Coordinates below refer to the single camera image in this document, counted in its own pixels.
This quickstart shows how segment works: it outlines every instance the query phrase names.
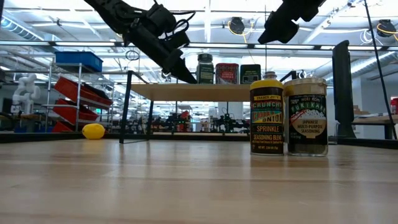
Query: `seasoning bottle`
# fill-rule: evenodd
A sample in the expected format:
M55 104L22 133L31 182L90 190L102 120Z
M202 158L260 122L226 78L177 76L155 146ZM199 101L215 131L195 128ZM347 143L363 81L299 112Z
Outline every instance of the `seasoning bottle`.
M326 80L301 78L285 83L288 150L294 156L326 156L328 133Z
M198 55L197 80L202 84L214 83L214 65L211 54Z
M284 155L283 91L275 72L267 72L265 80L250 85L251 154Z

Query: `black robotic arm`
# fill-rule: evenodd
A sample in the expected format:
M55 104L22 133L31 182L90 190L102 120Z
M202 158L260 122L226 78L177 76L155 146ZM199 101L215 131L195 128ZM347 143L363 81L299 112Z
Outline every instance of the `black robotic arm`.
M179 14L192 14L188 19L176 21L174 15L163 5L155 4L148 10L131 7L122 0L85 0L102 17L105 23L123 37L124 45L133 43L156 64L163 68L164 73L187 83L196 83L185 61L180 58L181 47L190 43L185 33L188 20L195 11ZM186 24L180 31L175 30Z

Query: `blue bin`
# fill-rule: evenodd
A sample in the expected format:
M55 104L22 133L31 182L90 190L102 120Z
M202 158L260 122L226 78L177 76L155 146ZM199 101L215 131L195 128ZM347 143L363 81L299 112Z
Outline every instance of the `blue bin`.
M78 72L78 64L81 63L88 69L83 68L83 72L102 72L102 60L93 52L56 52L55 63L69 71Z

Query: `red object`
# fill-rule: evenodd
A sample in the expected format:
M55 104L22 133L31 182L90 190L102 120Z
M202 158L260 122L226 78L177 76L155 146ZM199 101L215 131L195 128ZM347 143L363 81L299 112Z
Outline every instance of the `red object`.
M52 129L53 133L72 132L72 131L75 131L75 128L70 123L65 121L57 121L54 128Z
M216 65L217 84L238 84L239 65L236 63L218 63Z
M73 105L76 103L68 100L58 99L56 105ZM76 125L76 108L67 107L54 107L54 112L63 117L65 120L69 121L72 125ZM87 121L95 121L98 115L91 110L87 109L85 106L80 105L79 109L79 119Z
M78 84L76 82L71 81L67 78L60 77L54 88L67 98L71 99L74 102L77 102ZM100 109L109 109L113 102L112 100L104 99L98 96L96 93L81 85L80 103L88 106L95 106L96 108Z
M398 108L398 98L394 98L391 100L391 110L392 110L391 113L398 114L397 108Z

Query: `black lid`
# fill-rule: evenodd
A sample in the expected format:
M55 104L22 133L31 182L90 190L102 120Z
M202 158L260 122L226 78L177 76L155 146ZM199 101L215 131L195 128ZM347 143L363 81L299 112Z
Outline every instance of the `black lid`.
M198 55L199 62L211 62L213 61L213 56L211 54L200 54Z

